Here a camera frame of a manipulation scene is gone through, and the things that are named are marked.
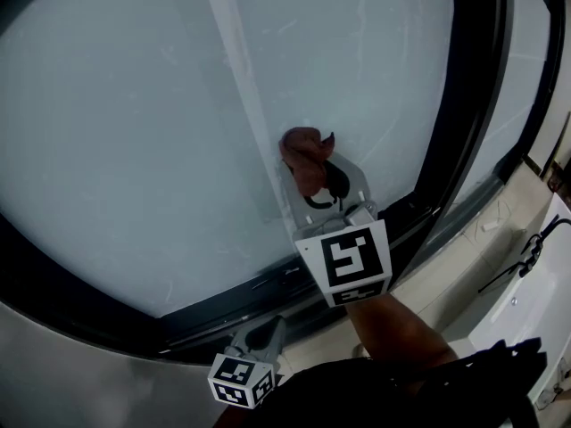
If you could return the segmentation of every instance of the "tile floor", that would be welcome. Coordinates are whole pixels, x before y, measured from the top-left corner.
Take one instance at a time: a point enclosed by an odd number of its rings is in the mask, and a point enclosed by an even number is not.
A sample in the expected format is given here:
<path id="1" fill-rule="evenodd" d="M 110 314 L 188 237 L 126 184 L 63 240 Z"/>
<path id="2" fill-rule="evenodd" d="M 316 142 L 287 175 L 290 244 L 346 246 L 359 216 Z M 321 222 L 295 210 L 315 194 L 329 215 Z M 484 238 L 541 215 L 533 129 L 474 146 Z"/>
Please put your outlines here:
<path id="1" fill-rule="evenodd" d="M 475 298 L 477 289 L 511 250 L 517 234 L 549 205 L 550 198 L 547 186 L 522 164 L 464 233 L 396 287 L 393 295 L 428 325 L 442 330 Z M 493 221 L 498 226 L 484 232 L 482 225 Z M 351 322 L 344 320 L 287 347 L 280 358 L 280 373 L 289 377 L 320 363 L 350 358 L 359 343 Z"/>

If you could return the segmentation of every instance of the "forearm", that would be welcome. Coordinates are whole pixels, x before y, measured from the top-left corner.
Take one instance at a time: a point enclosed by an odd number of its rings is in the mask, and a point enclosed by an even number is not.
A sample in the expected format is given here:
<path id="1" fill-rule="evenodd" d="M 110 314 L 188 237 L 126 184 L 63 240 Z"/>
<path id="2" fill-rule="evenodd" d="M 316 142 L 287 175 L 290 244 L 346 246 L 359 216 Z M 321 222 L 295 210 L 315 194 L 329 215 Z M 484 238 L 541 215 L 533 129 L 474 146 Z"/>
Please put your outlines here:
<path id="1" fill-rule="evenodd" d="M 419 371 L 457 359 L 440 334 L 390 294 L 349 304 L 347 312 L 370 356 L 395 370 Z"/>

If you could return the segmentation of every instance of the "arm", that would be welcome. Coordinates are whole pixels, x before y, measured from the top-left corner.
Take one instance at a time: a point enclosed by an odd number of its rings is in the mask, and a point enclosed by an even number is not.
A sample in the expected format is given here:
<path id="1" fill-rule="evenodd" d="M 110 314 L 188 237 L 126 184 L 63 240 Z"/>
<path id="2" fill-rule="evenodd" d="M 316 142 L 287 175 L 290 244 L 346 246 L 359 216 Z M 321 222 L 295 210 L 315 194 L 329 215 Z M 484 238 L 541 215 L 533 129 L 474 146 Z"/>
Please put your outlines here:
<path id="1" fill-rule="evenodd" d="M 458 359 L 440 334 L 386 294 L 347 305 L 365 349 L 396 370 L 422 371 Z"/>

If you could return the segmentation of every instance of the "crumpled fabric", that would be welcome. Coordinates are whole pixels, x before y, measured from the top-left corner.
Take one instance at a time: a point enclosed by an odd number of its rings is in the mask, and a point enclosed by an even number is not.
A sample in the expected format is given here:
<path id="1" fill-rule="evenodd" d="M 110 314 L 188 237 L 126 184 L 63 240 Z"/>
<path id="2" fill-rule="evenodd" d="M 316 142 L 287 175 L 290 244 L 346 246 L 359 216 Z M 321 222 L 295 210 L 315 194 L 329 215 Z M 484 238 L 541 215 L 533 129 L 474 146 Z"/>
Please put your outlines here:
<path id="1" fill-rule="evenodd" d="M 292 170 L 297 188 L 303 196 L 313 196 L 328 188 L 323 165 L 335 148 L 335 135 L 321 141 L 321 132 L 312 127 L 296 127 L 285 132 L 279 151 Z"/>

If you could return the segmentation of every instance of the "brown cloth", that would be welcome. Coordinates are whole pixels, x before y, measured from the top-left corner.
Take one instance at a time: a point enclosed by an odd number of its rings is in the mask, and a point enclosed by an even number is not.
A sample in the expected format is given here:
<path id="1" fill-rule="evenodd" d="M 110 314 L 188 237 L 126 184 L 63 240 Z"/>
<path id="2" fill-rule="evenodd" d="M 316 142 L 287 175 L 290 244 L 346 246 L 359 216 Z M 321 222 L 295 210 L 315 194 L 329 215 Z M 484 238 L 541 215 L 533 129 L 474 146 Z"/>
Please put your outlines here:
<path id="1" fill-rule="evenodd" d="M 321 141 L 321 132 L 311 127 L 296 127 L 285 132 L 279 151 L 294 174 L 297 188 L 303 196 L 313 196 L 327 186 L 323 165 L 335 148 L 333 133 Z"/>

